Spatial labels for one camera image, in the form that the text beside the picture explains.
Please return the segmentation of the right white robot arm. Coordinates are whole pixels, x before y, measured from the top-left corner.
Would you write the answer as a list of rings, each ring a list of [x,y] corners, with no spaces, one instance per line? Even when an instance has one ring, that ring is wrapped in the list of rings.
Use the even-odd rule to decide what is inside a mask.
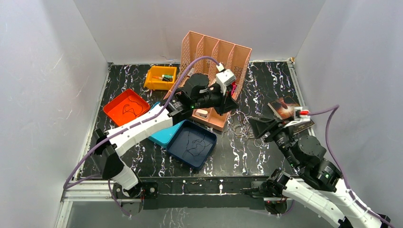
[[[291,198],[324,218],[336,228],[390,228],[390,218],[373,212],[345,183],[339,168],[324,158],[326,148],[312,135],[295,137],[278,118],[249,119],[255,138],[267,135],[274,142],[298,178],[276,169],[265,182],[253,183],[254,197]]]

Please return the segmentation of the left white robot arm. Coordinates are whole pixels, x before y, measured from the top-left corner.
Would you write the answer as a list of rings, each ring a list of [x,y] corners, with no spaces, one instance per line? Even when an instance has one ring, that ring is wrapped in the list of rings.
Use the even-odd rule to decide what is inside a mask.
[[[121,156],[152,134],[190,118],[194,109],[214,108],[222,115],[238,108],[231,96],[235,80],[229,69],[217,73],[214,84],[210,84],[207,75],[195,73],[183,86],[175,85],[169,97],[149,112],[106,132],[97,129],[92,159],[101,177],[116,182],[129,198],[140,196],[143,184]]]

